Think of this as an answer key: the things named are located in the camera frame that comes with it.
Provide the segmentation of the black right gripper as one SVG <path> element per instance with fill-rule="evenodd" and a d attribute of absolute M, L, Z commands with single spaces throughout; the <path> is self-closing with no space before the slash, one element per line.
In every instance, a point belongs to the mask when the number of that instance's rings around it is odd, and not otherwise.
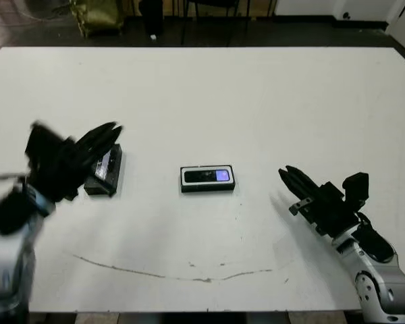
<path fill-rule="evenodd" d="M 358 217 L 343 200 L 344 194 L 331 182 L 318 186 L 303 171 L 291 165 L 278 172 L 292 194 L 299 200 L 310 200 L 298 211 L 310 224 L 317 226 L 320 235 L 336 238 L 358 224 Z"/>

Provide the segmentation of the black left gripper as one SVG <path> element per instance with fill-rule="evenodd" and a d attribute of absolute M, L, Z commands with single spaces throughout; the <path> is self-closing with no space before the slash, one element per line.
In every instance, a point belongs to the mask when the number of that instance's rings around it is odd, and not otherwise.
<path fill-rule="evenodd" d="M 90 130 L 77 142 L 73 138 L 31 136 L 26 146 L 30 167 L 27 183 L 54 203 L 73 200 L 90 166 L 112 148 L 122 130 L 111 121 Z"/>

